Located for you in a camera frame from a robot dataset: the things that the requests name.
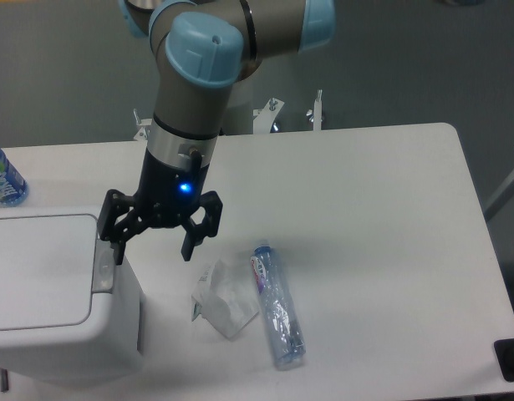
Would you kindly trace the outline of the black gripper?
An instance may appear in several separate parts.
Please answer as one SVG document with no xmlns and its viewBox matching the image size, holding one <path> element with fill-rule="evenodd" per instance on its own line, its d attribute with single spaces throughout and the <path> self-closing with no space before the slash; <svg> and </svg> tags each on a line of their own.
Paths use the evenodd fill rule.
<svg viewBox="0 0 514 401">
<path fill-rule="evenodd" d="M 99 239 L 110 244 L 115 265 L 122 264 L 127 242 L 151 227 L 184 228 L 184 261 L 191 260 L 194 249 L 206 237 L 217 235 L 223 203 L 214 190 L 201 194 L 208 170 L 206 165 L 193 175 L 160 162 L 145 150 L 135 194 L 108 190 L 99 214 Z M 200 209 L 205 215 L 196 223 L 192 216 Z"/>
</svg>

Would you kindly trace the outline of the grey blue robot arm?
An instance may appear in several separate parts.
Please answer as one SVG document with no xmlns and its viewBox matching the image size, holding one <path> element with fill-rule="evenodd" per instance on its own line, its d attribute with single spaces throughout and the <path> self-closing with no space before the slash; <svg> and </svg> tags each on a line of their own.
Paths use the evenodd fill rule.
<svg viewBox="0 0 514 401">
<path fill-rule="evenodd" d="M 98 220 L 116 265 L 147 229 L 182 227 L 181 255 L 217 234 L 222 203 L 204 191 L 233 85 L 266 58 L 328 43 L 331 1 L 123 1 L 130 31 L 149 40 L 160 76 L 138 188 L 109 190 Z"/>
</svg>

